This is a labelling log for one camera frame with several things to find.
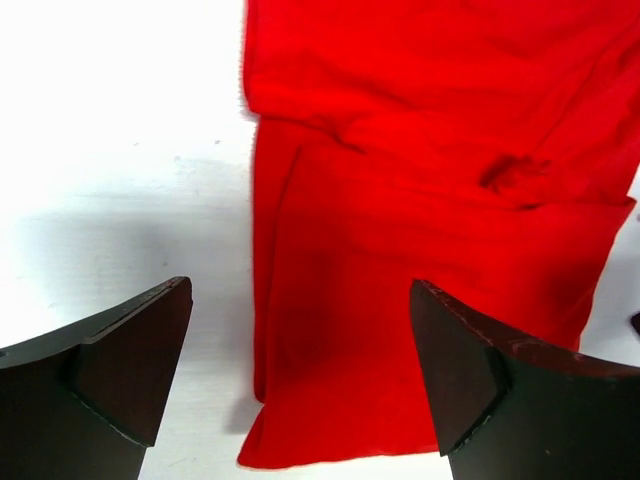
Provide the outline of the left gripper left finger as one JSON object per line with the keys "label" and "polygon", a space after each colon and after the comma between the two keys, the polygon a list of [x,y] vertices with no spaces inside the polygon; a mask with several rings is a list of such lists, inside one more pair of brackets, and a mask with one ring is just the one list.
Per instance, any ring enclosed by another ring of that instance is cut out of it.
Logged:
{"label": "left gripper left finger", "polygon": [[1,350],[4,479],[136,479],[159,433],[188,329],[192,283]]}

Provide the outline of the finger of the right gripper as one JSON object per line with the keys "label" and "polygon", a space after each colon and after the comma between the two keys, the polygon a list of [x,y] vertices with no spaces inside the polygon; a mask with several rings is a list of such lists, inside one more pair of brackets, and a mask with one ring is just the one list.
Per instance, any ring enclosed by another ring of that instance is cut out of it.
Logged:
{"label": "finger of the right gripper", "polygon": [[640,335],[640,312],[635,313],[630,318],[630,325],[637,335]]}

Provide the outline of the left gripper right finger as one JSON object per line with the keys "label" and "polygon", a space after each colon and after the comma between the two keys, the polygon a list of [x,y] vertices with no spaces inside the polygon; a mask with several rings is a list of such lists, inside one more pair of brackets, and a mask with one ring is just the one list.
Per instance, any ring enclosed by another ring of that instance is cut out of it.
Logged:
{"label": "left gripper right finger", "polygon": [[639,475],[639,370],[554,346],[414,281],[438,449],[456,479]]}

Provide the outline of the red t shirt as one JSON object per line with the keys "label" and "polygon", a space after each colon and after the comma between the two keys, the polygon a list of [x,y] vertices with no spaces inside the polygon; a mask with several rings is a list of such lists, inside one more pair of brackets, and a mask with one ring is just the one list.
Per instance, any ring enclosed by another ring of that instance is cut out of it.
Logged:
{"label": "red t shirt", "polygon": [[432,452],[416,280],[577,350],[639,165],[635,1],[251,1],[238,461]]}

